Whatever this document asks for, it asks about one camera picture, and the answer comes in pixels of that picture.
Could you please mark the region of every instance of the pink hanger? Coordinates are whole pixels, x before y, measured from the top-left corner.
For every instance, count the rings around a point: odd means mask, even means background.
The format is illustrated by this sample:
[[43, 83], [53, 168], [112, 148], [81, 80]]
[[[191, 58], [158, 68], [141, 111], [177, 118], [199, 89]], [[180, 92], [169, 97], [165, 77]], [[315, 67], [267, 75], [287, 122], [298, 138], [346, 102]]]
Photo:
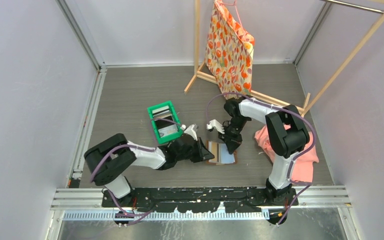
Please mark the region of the pink hanger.
[[241, 18], [239, 17], [238, 8], [236, 7], [236, 0], [234, 0], [234, 2], [232, 4], [224, 3], [222, 1], [220, 1], [220, 3], [225, 5], [225, 6], [234, 6], [234, 9], [236, 10], [237, 19], [239, 20], [239, 24], [241, 27], [244, 27], [244, 26], [242, 26]]

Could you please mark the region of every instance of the wooden clothing rack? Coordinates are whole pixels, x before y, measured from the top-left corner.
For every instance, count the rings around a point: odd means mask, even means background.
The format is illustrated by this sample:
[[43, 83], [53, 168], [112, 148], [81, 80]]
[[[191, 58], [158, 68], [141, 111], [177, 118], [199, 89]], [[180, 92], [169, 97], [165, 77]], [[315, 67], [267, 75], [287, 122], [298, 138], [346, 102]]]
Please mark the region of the wooden clothing rack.
[[[384, 23], [384, 11], [382, 10], [376, 10], [372, 8], [367, 8], [355, 4], [349, 4], [342, 1], [337, 0], [321, 0], [324, 2], [329, 2], [332, 4], [338, 4], [346, 7], [356, 8], [356, 9], [362, 9], [365, 11], [375, 12], [381, 14], [380, 17], [374, 22], [374, 24], [370, 27], [370, 29], [367, 31], [367, 33], [361, 38], [360, 42], [355, 46], [355, 48], [349, 53], [348, 57], [343, 61], [343, 63], [337, 68], [335, 73], [327, 80], [325, 85], [322, 87], [322, 89], [317, 93], [317, 95], [310, 101], [310, 93], [307, 93], [307, 96], [305, 97], [305, 101], [302, 107], [296, 106], [298, 111], [301, 113], [302, 116], [304, 116], [310, 108], [319, 100], [319, 98], [323, 95], [323, 93], [328, 89], [328, 87], [334, 82], [334, 80], [339, 76], [339, 74], [345, 69], [345, 67], [348, 65], [348, 63], [351, 62], [351, 60], [356, 56], [356, 54], [360, 51], [360, 49], [366, 44], [366, 42], [372, 37], [372, 35], [378, 30], [378, 28]], [[378, 2], [384, 4], [384, 0], [371, 0], [373, 2]], [[184, 93], [186, 94], [189, 89], [191, 88], [192, 84], [194, 84], [195, 80], [197, 78], [206, 80], [210, 83], [217, 84], [216, 78], [213, 75], [207, 74], [205, 72], [202, 72], [201, 69], [205, 65], [205, 61], [199, 64], [200, 60], [200, 9], [201, 9], [201, 1], [195, 0], [195, 46], [194, 46], [194, 75], [192, 79], [190, 79], [189, 83], [187, 84], [186, 88], [184, 89]], [[251, 90], [251, 96], [255, 97], [256, 99], [259, 99], [261, 101], [264, 101], [269, 104], [278, 105], [278, 106], [287, 106], [290, 103], [286, 101], [282, 101], [280, 99], [277, 99], [275, 97]]]

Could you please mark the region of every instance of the pink cloth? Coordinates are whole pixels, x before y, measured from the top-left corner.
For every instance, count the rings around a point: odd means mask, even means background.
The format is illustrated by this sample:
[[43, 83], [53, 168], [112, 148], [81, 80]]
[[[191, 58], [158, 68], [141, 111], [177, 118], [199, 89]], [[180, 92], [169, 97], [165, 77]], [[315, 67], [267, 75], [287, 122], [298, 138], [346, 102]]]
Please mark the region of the pink cloth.
[[[305, 145], [304, 149], [308, 149], [313, 142], [313, 135], [309, 132], [310, 141]], [[261, 130], [258, 130], [255, 133], [255, 140], [258, 145], [264, 150], [268, 155], [271, 162], [275, 160], [275, 151], [273, 151], [272, 146], [269, 141], [269, 132], [267, 127], [264, 126]], [[298, 157], [296, 160], [295, 166], [293, 167], [292, 180], [297, 182], [309, 182], [313, 181], [313, 162], [318, 163], [319, 158], [316, 154], [316, 148], [313, 147], [310, 151], [306, 152], [304, 155]]]

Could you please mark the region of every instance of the robotic arm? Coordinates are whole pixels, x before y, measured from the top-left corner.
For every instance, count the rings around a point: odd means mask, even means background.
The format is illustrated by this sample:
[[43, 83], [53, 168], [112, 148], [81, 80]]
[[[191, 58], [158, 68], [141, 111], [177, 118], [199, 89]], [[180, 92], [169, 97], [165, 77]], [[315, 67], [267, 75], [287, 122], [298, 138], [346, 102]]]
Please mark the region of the robotic arm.
[[[260, 104], [255, 98], [240, 97], [239, 99], [230, 98], [224, 104], [224, 110], [231, 116], [230, 121], [220, 124], [217, 120], [212, 120], [207, 125], [207, 129], [218, 131], [218, 138], [227, 146], [230, 154], [241, 145], [241, 131], [245, 124], [255, 119], [267, 125], [270, 144], [275, 152], [273, 169], [266, 180], [265, 194], [269, 201], [274, 198], [284, 196], [292, 187], [290, 175], [294, 168], [293, 158], [310, 141], [309, 133], [304, 122], [292, 114], [276, 111], [270, 107]], [[284, 109], [298, 114], [298, 109], [294, 105], [284, 107]], [[285, 130], [284, 124], [290, 125]]]
[[[97, 186], [105, 186], [116, 198], [128, 195], [132, 188], [123, 176], [129, 166], [144, 166], [155, 170], [167, 170], [175, 166], [177, 161], [191, 160], [198, 163], [214, 158], [203, 141], [197, 136], [198, 126], [190, 125], [177, 139], [157, 148], [141, 146], [130, 141], [122, 133], [92, 147], [84, 154], [89, 169], [95, 172], [101, 161], [105, 161], [97, 170], [93, 181]], [[110, 154], [111, 158], [103, 160], [117, 146], [121, 147]]]

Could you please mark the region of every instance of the silver hanging rod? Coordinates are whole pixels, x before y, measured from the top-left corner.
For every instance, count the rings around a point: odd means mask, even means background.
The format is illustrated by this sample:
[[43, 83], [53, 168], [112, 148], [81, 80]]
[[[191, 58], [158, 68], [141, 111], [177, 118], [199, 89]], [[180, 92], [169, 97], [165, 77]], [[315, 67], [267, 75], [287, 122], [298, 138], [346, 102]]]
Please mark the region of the silver hanging rod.
[[344, 2], [344, 1], [337, 1], [337, 0], [321, 0], [321, 1], [333, 3], [333, 4], [338, 4], [338, 5], [354, 8], [354, 9], [361, 9], [364, 11], [377, 13], [377, 14], [383, 14], [384, 13], [383, 10], [374, 9], [374, 8], [370, 8], [370, 7], [366, 7], [366, 6], [360, 6], [360, 5], [356, 5], [356, 4], [352, 4], [352, 3], [348, 3], [348, 2]]

